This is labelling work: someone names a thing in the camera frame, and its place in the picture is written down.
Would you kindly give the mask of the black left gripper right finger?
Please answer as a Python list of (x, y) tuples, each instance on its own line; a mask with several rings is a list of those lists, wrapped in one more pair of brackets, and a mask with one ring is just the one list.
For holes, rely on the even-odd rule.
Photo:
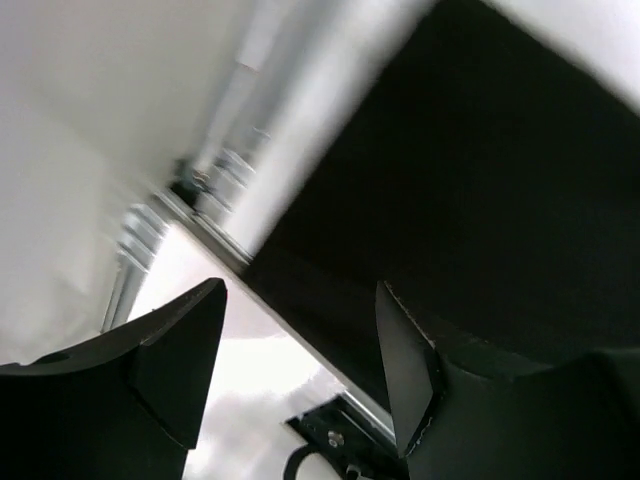
[(544, 365), (438, 318), (386, 284), (376, 323), (397, 450), (413, 479), (635, 479), (639, 353)]

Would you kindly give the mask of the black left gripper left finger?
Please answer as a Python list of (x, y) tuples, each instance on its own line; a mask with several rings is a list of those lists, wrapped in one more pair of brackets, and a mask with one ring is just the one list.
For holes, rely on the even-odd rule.
[(226, 310), (210, 278), (136, 320), (1, 369), (5, 479), (179, 479)]

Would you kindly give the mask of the black trousers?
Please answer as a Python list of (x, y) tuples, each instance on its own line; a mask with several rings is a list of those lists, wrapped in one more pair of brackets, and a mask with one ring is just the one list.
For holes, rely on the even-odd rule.
[(639, 344), (639, 117), (481, 1), (440, 1), (243, 281), (378, 402), (374, 297), (556, 364)]

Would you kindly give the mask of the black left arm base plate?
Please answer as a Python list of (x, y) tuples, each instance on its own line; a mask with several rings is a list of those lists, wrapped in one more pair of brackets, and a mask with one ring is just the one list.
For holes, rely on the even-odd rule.
[(317, 454), (340, 479), (407, 479), (407, 466), (385, 425), (343, 393), (286, 421), (304, 444), (284, 466), (284, 479), (296, 479), (307, 457)]

